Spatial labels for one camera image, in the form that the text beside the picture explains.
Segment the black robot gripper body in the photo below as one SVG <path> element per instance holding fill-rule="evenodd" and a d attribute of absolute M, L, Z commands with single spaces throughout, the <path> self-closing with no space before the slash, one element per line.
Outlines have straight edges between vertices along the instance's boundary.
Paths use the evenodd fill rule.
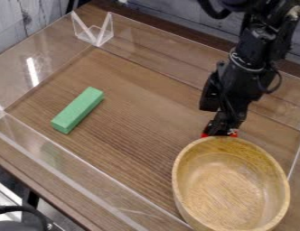
<path fill-rule="evenodd" d="M 218 63 L 215 74 L 218 111 L 225 116 L 246 116 L 249 105 L 275 92 L 282 82 L 270 63 L 254 69 L 229 60 Z"/>

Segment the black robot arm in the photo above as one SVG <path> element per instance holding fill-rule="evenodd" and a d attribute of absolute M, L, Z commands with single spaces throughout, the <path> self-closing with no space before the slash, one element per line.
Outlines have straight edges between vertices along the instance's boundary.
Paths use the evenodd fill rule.
<path fill-rule="evenodd" d="M 286 57 L 300 22 L 300 0 L 196 0 L 206 14 L 221 20 L 242 13 L 239 40 L 229 59 L 217 64 L 199 99 L 199 109 L 212 112 L 203 137 L 235 136 L 245 121 L 247 107 L 281 86 L 275 62 Z"/>

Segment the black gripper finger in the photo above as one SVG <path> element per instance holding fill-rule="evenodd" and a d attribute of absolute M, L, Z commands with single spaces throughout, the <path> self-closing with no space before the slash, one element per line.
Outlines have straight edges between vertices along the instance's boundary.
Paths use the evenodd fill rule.
<path fill-rule="evenodd" d="M 243 112 L 233 114 L 225 111 L 218 111 L 214 118 L 208 121 L 203 132 L 210 135 L 215 134 L 218 131 L 238 132 L 245 118 L 246 113 Z"/>
<path fill-rule="evenodd" d="M 206 80 L 199 98 L 199 109 L 207 112 L 223 111 L 222 99 L 223 87 L 218 78 L 218 73 L 212 72 Z"/>

